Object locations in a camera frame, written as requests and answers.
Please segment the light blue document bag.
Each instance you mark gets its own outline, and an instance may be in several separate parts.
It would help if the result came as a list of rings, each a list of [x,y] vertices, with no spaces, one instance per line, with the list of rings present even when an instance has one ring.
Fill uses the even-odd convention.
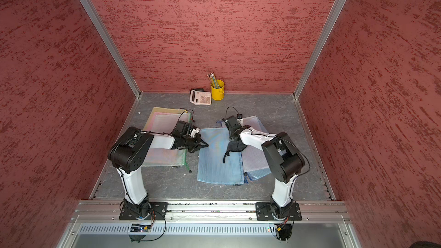
[[[197,180],[217,185],[243,185],[241,154],[231,152],[225,155],[230,142],[229,131],[225,127],[202,129],[201,137],[209,146],[199,151]]]

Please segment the green mesh document bag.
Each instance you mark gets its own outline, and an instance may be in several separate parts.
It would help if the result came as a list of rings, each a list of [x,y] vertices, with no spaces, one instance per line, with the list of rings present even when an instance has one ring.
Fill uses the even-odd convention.
[[[183,166],[186,156],[186,150],[149,149],[142,167]]]

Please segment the yellow mesh document bag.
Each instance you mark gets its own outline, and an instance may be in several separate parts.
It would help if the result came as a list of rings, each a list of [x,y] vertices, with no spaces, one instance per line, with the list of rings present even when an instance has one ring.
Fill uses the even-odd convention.
[[[163,107],[154,107],[152,112],[150,113],[148,120],[143,128],[143,131],[148,131],[151,129],[151,120],[154,118],[156,113],[166,113],[166,114],[181,114],[185,111],[185,109],[168,109]]]

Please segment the pink mesh document bag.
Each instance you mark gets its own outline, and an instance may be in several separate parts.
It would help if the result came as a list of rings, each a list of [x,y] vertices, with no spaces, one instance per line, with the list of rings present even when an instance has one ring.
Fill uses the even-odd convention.
[[[154,133],[166,133],[169,134],[173,131],[177,121],[190,121],[190,113],[181,114],[166,114],[156,113],[151,120],[151,129],[146,132]]]

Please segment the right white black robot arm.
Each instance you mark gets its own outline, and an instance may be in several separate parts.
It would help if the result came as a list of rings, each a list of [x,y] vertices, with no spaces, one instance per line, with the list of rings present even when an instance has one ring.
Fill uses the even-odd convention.
[[[222,120],[229,131],[230,142],[222,162],[231,152],[242,152],[254,147],[264,153],[271,174],[275,177],[274,191],[267,206],[273,219],[284,220],[294,208],[292,189],[305,166],[305,158],[285,132],[269,134],[258,131],[231,116]]]

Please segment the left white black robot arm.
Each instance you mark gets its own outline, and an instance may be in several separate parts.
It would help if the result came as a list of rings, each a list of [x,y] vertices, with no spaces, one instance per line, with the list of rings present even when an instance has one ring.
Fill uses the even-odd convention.
[[[108,159],[116,168],[125,191],[121,218],[144,220],[153,216],[141,174],[141,166],[151,149],[183,149],[192,153],[207,147],[209,144],[202,140],[199,129],[193,126],[189,132],[178,130],[172,134],[158,134],[129,127],[108,154]]]

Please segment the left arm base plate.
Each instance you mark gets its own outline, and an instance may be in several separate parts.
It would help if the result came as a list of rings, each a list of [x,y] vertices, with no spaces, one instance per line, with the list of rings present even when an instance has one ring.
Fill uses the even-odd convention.
[[[164,220],[168,210],[167,202],[145,202],[140,205],[124,200],[120,204],[119,220],[153,221]]]

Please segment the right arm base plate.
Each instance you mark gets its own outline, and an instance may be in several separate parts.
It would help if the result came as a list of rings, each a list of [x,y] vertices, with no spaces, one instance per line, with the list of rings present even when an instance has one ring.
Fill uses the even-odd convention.
[[[258,202],[255,204],[255,206],[257,220],[302,220],[302,213],[299,204],[296,202],[291,202],[285,207],[279,207],[273,202]]]

